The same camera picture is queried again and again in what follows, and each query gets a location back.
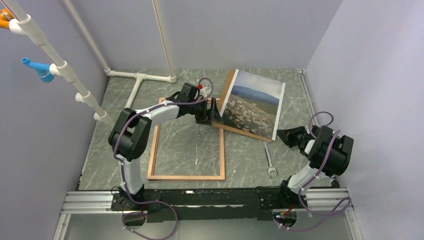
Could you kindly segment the brown backing board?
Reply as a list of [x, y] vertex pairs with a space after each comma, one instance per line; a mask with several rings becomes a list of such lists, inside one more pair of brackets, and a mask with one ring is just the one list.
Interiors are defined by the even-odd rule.
[[[218, 109], [221, 116], [224, 113], [225, 104], [228, 101], [228, 98], [229, 98], [230, 93], [231, 93], [231, 89], [234, 85], [234, 81], [237, 77], [238, 72], [239, 72], [238, 69], [231, 69], [229, 71], [228, 76], [227, 76], [225, 83], [224, 83], [224, 87], [223, 87], [221, 96], [220, 96], [220, 98], [216, 99], [217, 109]], [[215, 122], [215, 123], [212, 124], [212, 126], [219, 128], [219, 129], [226, 130], [226, 131], [230, 131], [230, 132], [233, 132], [233, 133], [237, 133], [237, 134], [240, 134], [240, 135], [243, 135], [243, 136], [251, 137], [251, 138], [254, 138], [254, 139], [261, 140], [261, 141], [266, 141], [268, 143], [273, 141], [270, 138], [262, 137], [262, 136], [259, 136], [259, 135], [256, 135], [256, 134], [253, 134], [253, 133], [250, 133], [250, 132], [238, 129], [238, 128], [234, 128], [234, 127], [224, 125], [222, 123], [216, 123]]]

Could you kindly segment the landscape photo print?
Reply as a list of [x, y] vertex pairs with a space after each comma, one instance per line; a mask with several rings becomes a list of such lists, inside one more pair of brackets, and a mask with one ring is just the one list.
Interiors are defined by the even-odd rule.
[[274, 141], [286, 84], [238, 69], [224, 105], [223, 124]]

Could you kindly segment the wooden picture frame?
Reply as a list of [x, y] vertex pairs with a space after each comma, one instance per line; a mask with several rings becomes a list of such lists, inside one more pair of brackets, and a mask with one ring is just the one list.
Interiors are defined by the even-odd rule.
[[156, 159], [159, 146], [161, 125], [156, 125], [153, 131], [152, 144], [149, 153], [149, 164], [146, 179], [148, 181], [224, 181], [225, 168], [225, 137], [224, 130], [219, 128], [219, 174], [218, 175], [155, 175]]

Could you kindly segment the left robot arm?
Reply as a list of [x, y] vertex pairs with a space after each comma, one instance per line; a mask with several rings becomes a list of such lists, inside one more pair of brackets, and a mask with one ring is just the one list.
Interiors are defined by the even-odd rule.
[[120, 168], [118, 190], [129, 209], [137, 210], [145, 201], [140, 157], [147, 148], [151, 129], [185, 115], [194, 116], [196, 124], [222, 124], [224, 121], [217, 100], [211, 94], [211, 90], [186, 82], [181, 90], [161, 103], [139, 110], [127, 107], [121, 111], [108, 137], [108, 144]]

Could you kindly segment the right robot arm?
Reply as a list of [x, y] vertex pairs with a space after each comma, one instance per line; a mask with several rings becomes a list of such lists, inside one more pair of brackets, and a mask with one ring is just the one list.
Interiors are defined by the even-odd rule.
[[275, 200], [282, 208], [299, 203], [299, 196], [304, 196], [316, 180], [342, 175], [350, 163], [354, 139], [339, 137], [328, 126], [313, 125], [311, 132], [304, 126], [280, 129], [276, 134], [289, 148], [297, 147], [308, 160], [302, 170], [280, 184]]

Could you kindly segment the silver wrench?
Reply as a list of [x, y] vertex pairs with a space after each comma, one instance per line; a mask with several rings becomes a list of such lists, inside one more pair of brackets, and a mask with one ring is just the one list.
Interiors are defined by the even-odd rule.
[[265, 156], [266, 156], [266, 160], [267, 160], [267, 175], [270, 179], [273, 178], [273, 174], [275, 174], [275, 176], [278, 176], [278, 171], [277, 169], [273, 166], [272, 163], [272, 159], [271, 159], [271, 155], [269, 152], [269, 147], [268, 147], [268, 143], [266, 141], [262, 142], [264, 151], [265, 151]]

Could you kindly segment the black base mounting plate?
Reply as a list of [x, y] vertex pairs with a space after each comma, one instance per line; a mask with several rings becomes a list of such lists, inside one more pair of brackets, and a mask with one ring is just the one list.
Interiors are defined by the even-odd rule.
[[118, 190], [112, 194], [110, 209], [114, 212], [144, 213], [144, 216], [131, 216], [127, 220], [132, 226], [140, 226], [144, 222], [161, 223], [174, 219], [269, 221], [272, 220], [272, 211], [293, 213], [306, 203], [306, 200], [302, 199], [297, 204], [291, 204], [283, 200], [278, 192], [278, 186], [145, 189], [144, 202], [135, 204], [125, 200]]

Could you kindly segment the blue pipe fitting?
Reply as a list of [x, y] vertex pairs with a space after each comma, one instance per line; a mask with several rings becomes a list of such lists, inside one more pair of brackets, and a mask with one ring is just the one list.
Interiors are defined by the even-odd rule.
[[55, 76], [50, 71], [50, 65], [39, 63], [39, 62], [32, 62], [29, 58], [25, 57], [21, 60], [21, 62], [26, 65], [27, 67], [33, 69], [37, 76], [41, 79], [44, 83], [50, 83], [53, 81]]

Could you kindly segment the white PVC pipe stand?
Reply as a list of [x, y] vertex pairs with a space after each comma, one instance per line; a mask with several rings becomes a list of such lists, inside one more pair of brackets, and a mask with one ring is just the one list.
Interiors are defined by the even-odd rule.
[[[34, 18], [27, 14], [15, 0], [3, 0], [1, 3], [14, 16], [14, 19], [9, 22], [8, 30], [14, 34], [28, 37], [35, 45], [39, 46], [52, 62], [50, 64], [50, 72], [54, 76], [63, 77], [76, 89], [77, 93], [75, 95], [75, 100], [79, 103], [85, 103], [90, 108], [92, 108], [94, 110], [93, 118], [96, 121], [103, 122], [105, 125], [112, 128], [114, 126], [114, 121], [112, 118], [105, 110], [102, 109], [93, 94], [82, 84], [70, 64], [67, 63], [51, 45], [46, 34], [36, 23]], [[160, 39], [165, 53], [166, 65], [169, 71], [168, 76], [149, 75], [145, 73], [130, 73], [111, 69], [72, 2], [70, 0], [65, 0], [63, 3], [75, 21], [76, 25], [79, 27], [82, 35], [85, 37], [89, 47], [93, 50], [95, 56], [99, 60], [105, 74], [108, 77], [135, 79], [134, 87], [125, 105], [127, 108], [132, 106], [136, 94], [143, 81], [149, 80], [166, 83], [175, 83], [177, 81], [174, 68], [170, 61], [169, 52], [167, 50], [167, 43], [163, 34], [163, 28], [161, 25], [161, 11], [155, 0], [152, 1], [152, 5], [160, 33]]]

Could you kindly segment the orange pipe fitting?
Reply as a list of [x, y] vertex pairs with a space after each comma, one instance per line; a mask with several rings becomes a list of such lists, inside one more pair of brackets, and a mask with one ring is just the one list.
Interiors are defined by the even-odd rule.
[[1, 29], [9, 29], [10, 21], [13, 19], [14, 19], [14, 16], [7, 8], [3, 8], [0, 10], [0, 28]]

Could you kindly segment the aluminium rail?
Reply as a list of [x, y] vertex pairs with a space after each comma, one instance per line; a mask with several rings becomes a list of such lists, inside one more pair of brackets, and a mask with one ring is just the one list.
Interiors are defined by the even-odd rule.
[[[113, 193], [117, 191], [69, 191], [64, 199], [61, 208], [59, 224], [54, 234], [54, 239], [63, 240], [72, 215], [77, 214], [126, 214], [132, 211], [112, 211], [111, 205]], [[277, 212], [271, 211], [272, 214], [280, 214], [282, 210]], [[296, 208], [290, 214], [304, 213], [303, 207]]]

